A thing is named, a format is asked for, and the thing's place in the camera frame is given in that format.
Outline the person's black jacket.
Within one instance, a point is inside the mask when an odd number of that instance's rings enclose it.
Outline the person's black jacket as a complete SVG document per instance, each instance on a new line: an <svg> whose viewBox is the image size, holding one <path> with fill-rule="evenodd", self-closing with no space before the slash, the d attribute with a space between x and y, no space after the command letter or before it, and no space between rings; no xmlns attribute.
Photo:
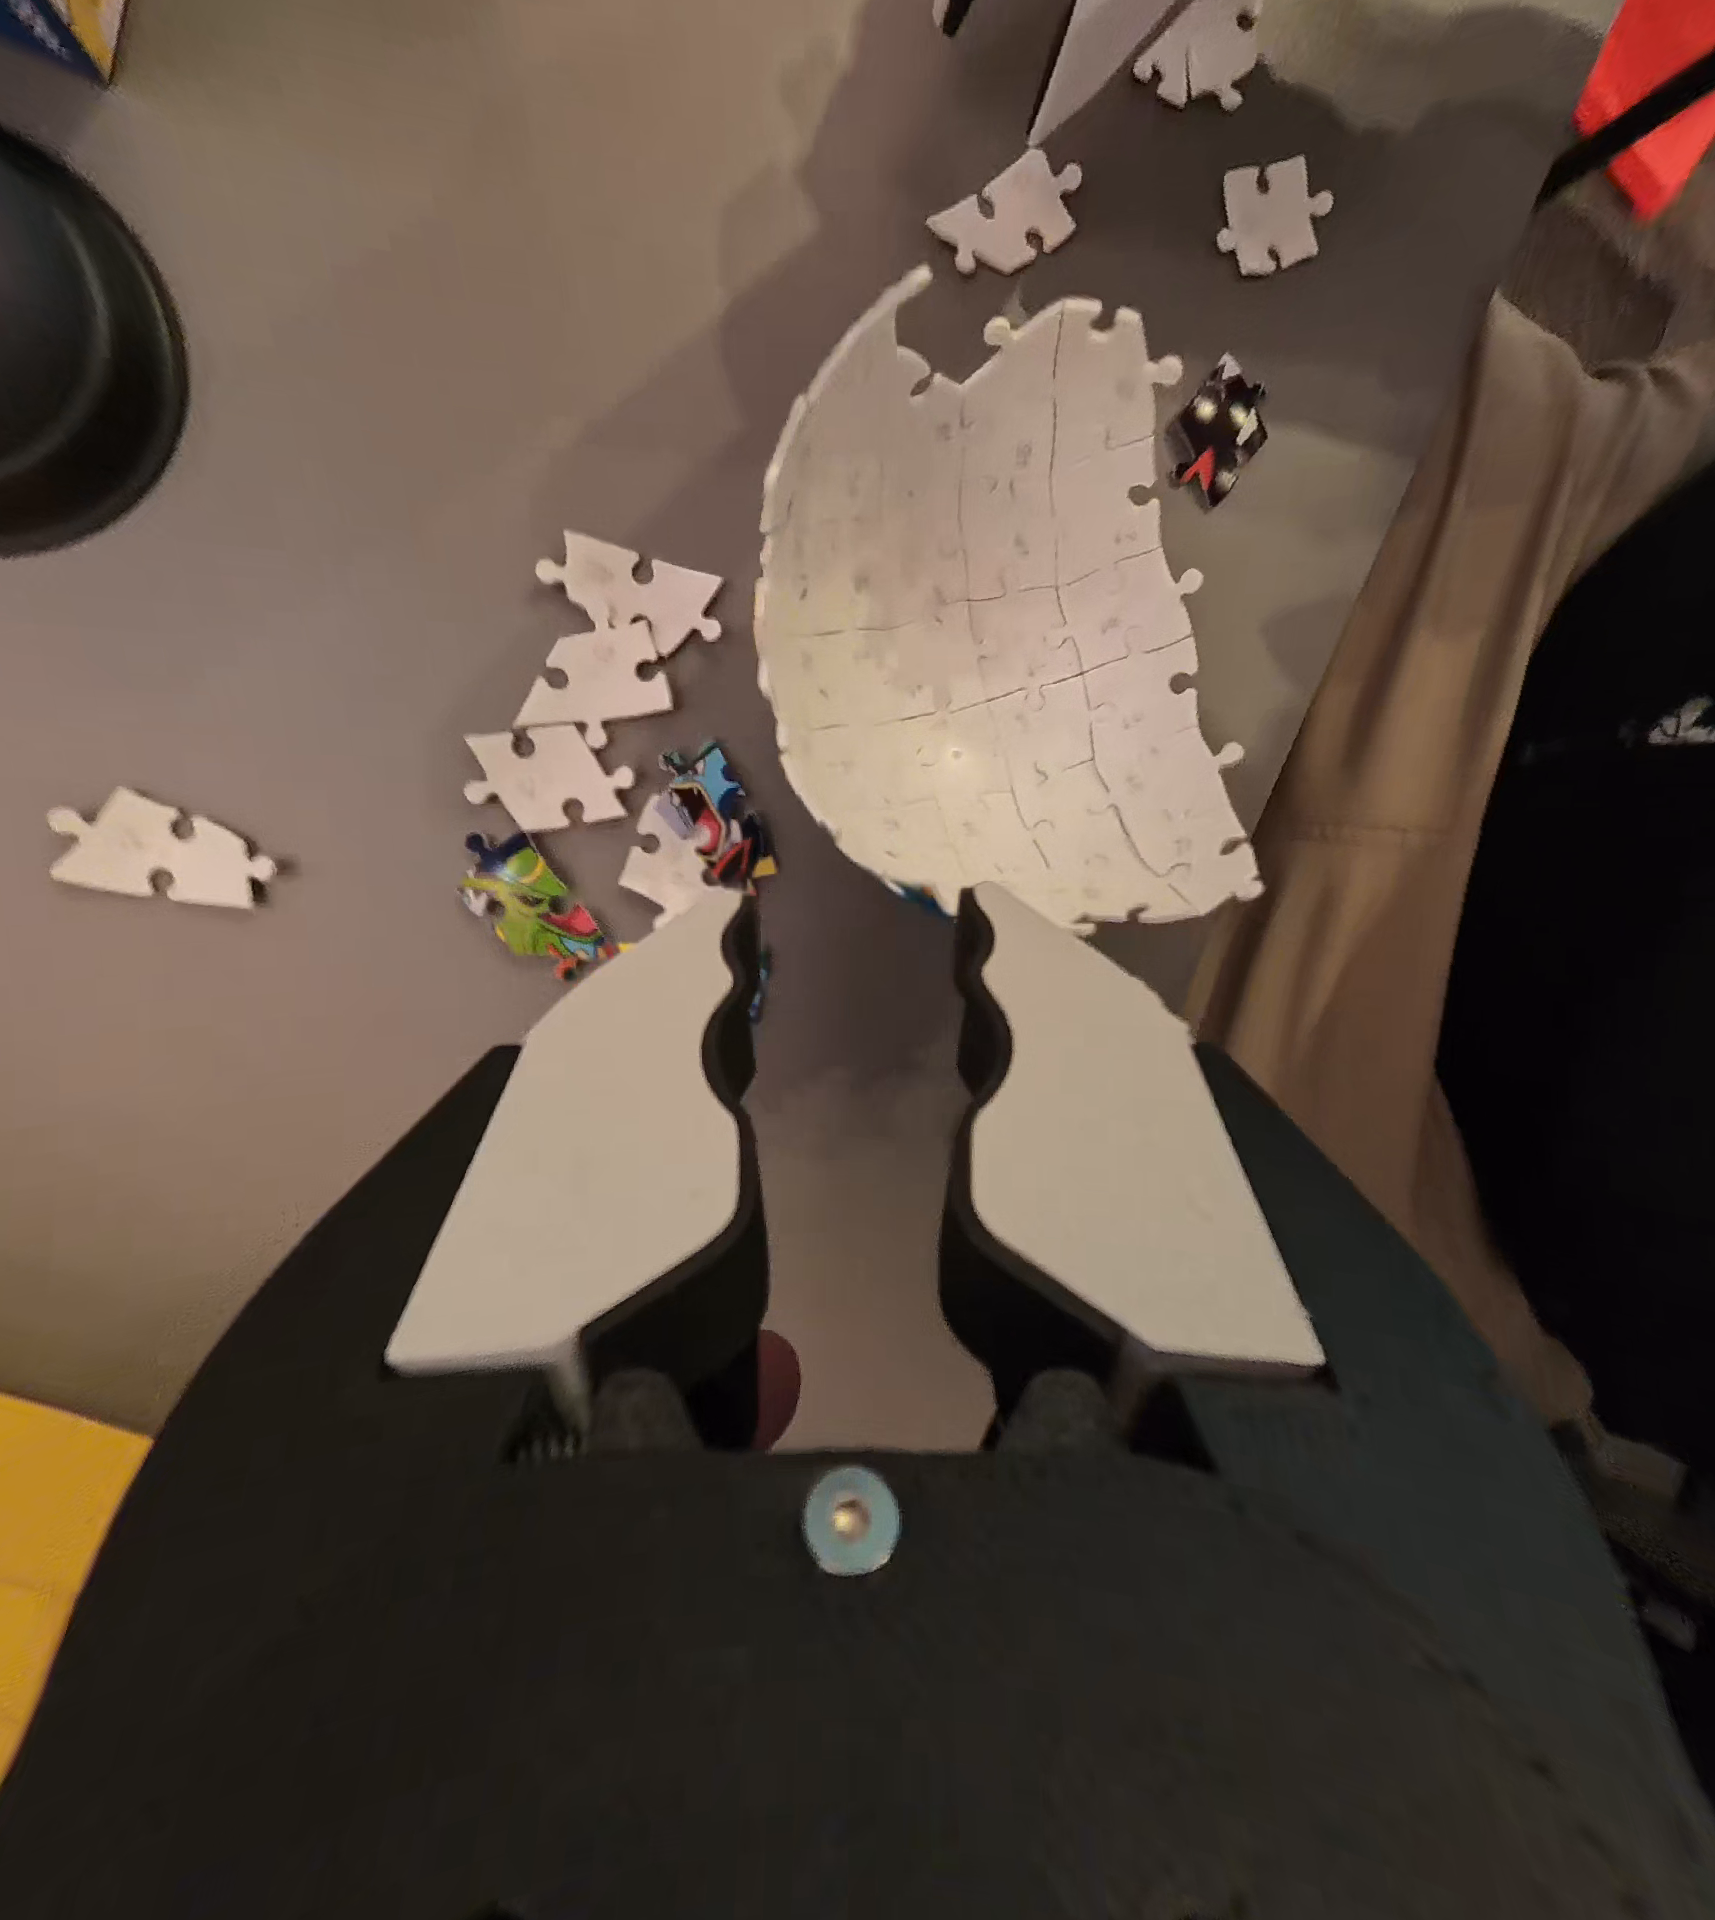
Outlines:
<svg viewBox="0 0 1715 1920"><path fill-rule="evenodd" d="M1599 1421L1715 1480L1715 458L1563 596L1447 974L1440 1071L1496 1244Z"/></svg>

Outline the black red puzzle piece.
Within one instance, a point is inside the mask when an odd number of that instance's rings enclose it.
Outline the black red puzzle piece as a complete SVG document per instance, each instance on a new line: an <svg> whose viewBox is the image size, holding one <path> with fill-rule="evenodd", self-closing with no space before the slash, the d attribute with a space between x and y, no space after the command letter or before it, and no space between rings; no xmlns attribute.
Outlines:
<svg viewBox="0 0 1715 1920"><path fill-rule="evenodd" d="M1169 485L1194 489L1205 509L1220 508L1268 438L1265 401L1268 388L1220 353L1166 424Z"/></svg>

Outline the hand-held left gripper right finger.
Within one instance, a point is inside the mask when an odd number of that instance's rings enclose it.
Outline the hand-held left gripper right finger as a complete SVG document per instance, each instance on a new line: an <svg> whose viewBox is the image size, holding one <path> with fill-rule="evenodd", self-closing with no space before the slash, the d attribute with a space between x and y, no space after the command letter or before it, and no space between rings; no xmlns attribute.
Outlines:
<svg viewBox="0 0 1715 1920"><path fill-rule="evenodd" d="M1067 1407L1140 1454L1188 1385L1323 1393L1323 1342L1230 1143L1194 1026L1010 886L960 902L960 1124L942 1312L990 1385L985 1448Z"/></svg>

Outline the blue puzzle box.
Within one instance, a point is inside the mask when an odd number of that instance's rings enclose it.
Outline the blue puzzle box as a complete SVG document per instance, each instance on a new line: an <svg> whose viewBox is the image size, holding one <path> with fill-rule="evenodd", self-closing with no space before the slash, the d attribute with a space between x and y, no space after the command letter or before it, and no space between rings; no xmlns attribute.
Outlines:
<svg viewBox="0 0 1715 1920"><path fill-rule="evenodd" d="M5 34L97 84L116 84L125 15L125 0L0 0Z"/></svg>

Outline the black ball stand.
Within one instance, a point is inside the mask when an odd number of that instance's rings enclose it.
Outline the black ball stand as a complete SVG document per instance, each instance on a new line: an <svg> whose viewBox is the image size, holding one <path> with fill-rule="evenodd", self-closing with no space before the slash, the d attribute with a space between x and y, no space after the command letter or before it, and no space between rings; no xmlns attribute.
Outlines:
<svg viewBox="0 0 1715 1920"><path fill-rule="evenodd" d="M121 524L194 404L178 308L103 191L0 126L0 560Z"/></svg>

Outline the partly built puzzle ball shell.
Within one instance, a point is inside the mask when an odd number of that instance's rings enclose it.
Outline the partly built puzzle ball shell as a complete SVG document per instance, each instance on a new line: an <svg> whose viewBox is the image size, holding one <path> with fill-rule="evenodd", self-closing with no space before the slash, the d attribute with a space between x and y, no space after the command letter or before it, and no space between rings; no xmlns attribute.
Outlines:
<svg viewBox="0 0 1715 1920"><path fill-rule="evenodd" d="M756 687L833 846L953 917L1004 886L1073 934L1265 894L1201 723L1201 569L1161 546L1131 308L985 329L966 381L900 335L901 271L798 395L762 485Z"/></svg>

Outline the heap of loose puzzle pieces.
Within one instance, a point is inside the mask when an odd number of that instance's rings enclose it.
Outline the heap of loose puzzle pieces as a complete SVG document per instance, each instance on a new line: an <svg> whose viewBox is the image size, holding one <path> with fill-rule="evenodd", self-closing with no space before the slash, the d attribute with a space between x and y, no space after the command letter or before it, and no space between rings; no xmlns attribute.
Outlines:
<svg viewBox="0 0 1715 1920"><path fill-rule="evenodd" d="M677 706L672 655L719 645L715 569L641 560L566 532L560 560L534 565L585 619L551 645L516 719L463 740L463 800L493 810L506 833L472 831L461 902L516 954L572 982L618 954L595 906L560 873L551 843L577 825L629 825L618 886L672 922L715 894L753 894L780 873L777 840L719 740L665 749L654 786L610 757L615 729Z"/></svg>

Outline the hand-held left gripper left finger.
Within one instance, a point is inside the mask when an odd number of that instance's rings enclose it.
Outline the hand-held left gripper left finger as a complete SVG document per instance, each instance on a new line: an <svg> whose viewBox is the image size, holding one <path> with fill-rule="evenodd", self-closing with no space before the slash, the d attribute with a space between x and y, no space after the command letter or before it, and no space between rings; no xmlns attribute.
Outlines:
<svg viewBox="0 0 1715 1920"><path fill-rule="evenodd" d="M756 954L753 900L704 900L524 1035L387 1338L394 1377L528 1377L564 1448L615 1377L662 1377L719 1407L697 1414L715 1444L748 1440L769 1307L744 1115Z"/></svg>

